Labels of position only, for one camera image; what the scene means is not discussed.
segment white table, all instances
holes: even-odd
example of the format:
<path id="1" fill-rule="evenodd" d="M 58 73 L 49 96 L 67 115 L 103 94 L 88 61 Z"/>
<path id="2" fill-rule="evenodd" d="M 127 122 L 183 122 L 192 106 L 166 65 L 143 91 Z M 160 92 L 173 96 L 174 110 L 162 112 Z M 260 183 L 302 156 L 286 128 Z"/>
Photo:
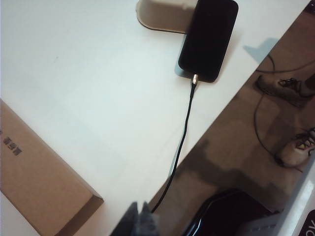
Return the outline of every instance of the white table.
<path id="1" fill-rule="evenodd" d="M 180 161 L 258 66 L 243 47 L 280 39 L 308 1 L 237 1 L 220 77 L 197 87 Z M 77 236 L 108 235 L 132 201 L 149 201 L 182 135 L 184 36 L 140 25 L 136 2 L 1 3 L 2 99 L 105 200 Z M 5 198 L 2 206 L 4 236 L 36 235 Z"/>

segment cable connector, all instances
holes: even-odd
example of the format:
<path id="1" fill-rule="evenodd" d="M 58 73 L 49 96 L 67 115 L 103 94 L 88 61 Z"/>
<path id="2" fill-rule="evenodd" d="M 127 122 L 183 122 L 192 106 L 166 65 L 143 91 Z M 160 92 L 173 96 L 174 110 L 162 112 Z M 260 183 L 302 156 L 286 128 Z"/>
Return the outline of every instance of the cable connector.
<path id="1" fill-rule="evenodd" d="M 197 75 L 197 74 L 194 74 L 194 75 L 193 75 L 192 83 L 193 83 L 194 85 L 197 85 L 197 83 L 198 83 L 198 75 Z"/>

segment smartphone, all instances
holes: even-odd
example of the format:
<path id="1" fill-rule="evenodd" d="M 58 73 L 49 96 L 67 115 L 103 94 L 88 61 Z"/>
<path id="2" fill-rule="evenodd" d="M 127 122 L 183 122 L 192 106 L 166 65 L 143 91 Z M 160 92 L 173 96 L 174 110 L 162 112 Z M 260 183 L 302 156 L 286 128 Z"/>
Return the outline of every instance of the smartphone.
<path id="1" fill-rule="evenodd" d="M 219 75 L 237 12 L 233 0 L 199 0 L 178 65 L 203 81 L 213 82 Z"/>

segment person's foot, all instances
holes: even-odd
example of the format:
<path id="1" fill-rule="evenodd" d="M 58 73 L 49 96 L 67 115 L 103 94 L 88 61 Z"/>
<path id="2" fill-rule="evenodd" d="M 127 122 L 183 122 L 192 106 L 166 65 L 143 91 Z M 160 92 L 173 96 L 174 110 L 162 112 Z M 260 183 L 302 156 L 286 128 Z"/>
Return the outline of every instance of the person's foot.
<path id="1" fill-rule="evenodd" d="M 313 97 L 301 95 L 303 82 L 294 78 L 282 80 L 273 75 L 260 75 L 256 84 L 264 93 L 281 97 L 296 107 L 303 107 Z"/>
<path id="2" fill-rule="evenodd" d="M 283 167 L 296 167 L 315 151 L 315 127 L 305 133 L 297 134 L 275 155 L 275 161 Z"/>

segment dark floor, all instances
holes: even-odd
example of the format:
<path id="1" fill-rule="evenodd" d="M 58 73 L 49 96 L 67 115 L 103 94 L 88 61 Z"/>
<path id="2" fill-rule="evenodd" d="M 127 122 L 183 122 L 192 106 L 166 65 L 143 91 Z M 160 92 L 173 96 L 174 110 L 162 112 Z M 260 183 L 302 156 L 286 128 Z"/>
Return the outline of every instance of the dark floor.
<path id="1" fill-rule="evenodd" d="M 314 60 L 315 16 L 303 12 L 270 55 L 276 70 L 297 68 Z M 272 70 L 271 60 L 266 57 L 259 69 Z M 305 80 L 314 73 L 315 63 L 276 76 Z M 277 166 L 261 146 L 255 134 L 254 112 L 257 108 L 257 131 L 262 142 L 275 153 L 301 128 L 315 126 L 315 99 L 298 109 L 279 98 L 263 96 L 255 86 L 259 75 L 252 74 L 178 167 L 171 188 L 156 211 L 162 236 L 181 235 L 202 202 L 227 188 L 246 191 L 270 210 L 285 206 L 301 173 Z"/>

